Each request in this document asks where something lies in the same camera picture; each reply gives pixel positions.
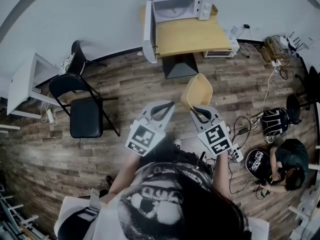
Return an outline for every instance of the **microwave door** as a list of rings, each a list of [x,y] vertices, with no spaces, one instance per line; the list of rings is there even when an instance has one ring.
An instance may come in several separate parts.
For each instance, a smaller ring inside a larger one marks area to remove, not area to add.
[[[146,2],[142,50],[149,62],[157,63],[157,24],[152,6],[152,1]]]

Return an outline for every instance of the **chair seat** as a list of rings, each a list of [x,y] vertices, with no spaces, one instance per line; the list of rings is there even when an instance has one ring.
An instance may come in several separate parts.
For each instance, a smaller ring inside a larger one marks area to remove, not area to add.
[[[102,107],[102,99],[96,97]],[[104,132],[103,114],[92,97],[76,99],[70,106],[70,135],[75,139],[98,138]]]

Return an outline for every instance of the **extension cord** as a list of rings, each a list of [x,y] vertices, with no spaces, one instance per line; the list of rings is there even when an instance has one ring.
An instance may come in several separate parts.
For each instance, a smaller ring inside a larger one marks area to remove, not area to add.
[[[281,67],[281,62],[280,62],[280,60],[276,60],[276,61],[271,61],[271,64],[272,64],[272,66],[273,67],[275,67],[275,68],[277,68],[277,67]]]
[[[244,155],[242,154],[237,143],[232,146],[231,151],[237,163],[241,162],[244,159]]]
[[[52,115],[51,109],[48,109],[46,111],[46,115],[48,116],[49,122],[53,124],[55,120],[54,120],[54,116]]]

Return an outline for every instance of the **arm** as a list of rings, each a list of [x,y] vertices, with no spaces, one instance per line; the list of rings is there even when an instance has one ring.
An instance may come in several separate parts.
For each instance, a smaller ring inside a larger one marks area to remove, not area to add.
[[[213,177],[213,187],[222,195],[230,198],[228,177],[228,152],[218,155]]]
[[[278,166],[277,166],[276,150],[277,150],[276,146],[272,147],[270,150],[270,165],[272,170],[272,179],[274,181],[278,181],[280,179],[280,174],[278,173]]]
[[[287,192],[286,190],[286,186],[284,185],[275,185],[275,186],[271,186],[269,184],[265,185],[265,186],[261,186],[263,189],[269,190],[271,192],[277,192],[277,193],[284,193]]]
[[[126,157],[120,172],[110,187],[109,193],[100,198],[101,202],[109,203],[117,194],[130,186],[135,179],[139,161],[140,155],[136,153],[131,153],[129,157]]]

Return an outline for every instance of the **black bag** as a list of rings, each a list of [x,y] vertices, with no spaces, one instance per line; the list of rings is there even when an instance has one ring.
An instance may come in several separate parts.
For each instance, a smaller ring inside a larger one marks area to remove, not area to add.
[[[266,110],[261,116],[265,136],[278,136],[285,133],[290,126],[290,118],[283,107]]]

